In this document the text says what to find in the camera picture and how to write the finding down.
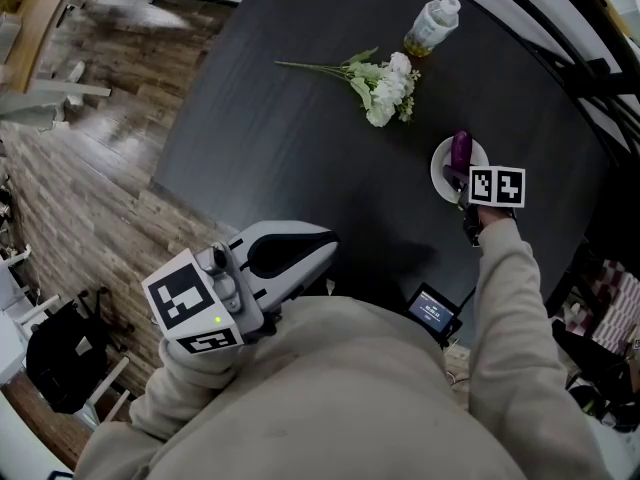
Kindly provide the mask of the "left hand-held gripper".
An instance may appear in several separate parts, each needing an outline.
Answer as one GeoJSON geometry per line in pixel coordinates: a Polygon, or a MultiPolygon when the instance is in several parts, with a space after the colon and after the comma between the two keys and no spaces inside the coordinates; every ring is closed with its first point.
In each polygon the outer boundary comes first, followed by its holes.
{"type": "Polygon", "coordinates": [[[321,226],[260,221],[228,245],[185,249],[142,287],[164,338],[188,354],[254,344],[265,337],[263,312],[300,295],[338,245],[337,234],[321,226]]]}

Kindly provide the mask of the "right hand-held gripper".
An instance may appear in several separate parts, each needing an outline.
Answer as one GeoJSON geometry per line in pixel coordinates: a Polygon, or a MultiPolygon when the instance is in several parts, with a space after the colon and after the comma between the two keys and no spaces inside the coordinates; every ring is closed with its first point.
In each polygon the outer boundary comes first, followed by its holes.
{"type": "Polygon", "coordinates": [[[525,206],[526,171],[505,166],[471,166],[468,176],[451,165],[443,166],[443,177],[461,193],[458,207],[463,212],[463,230],[473,246],[484,225],[481,223],[480,206],[497,208],[508,217],[516,219],[515,211],[525,206]]]}

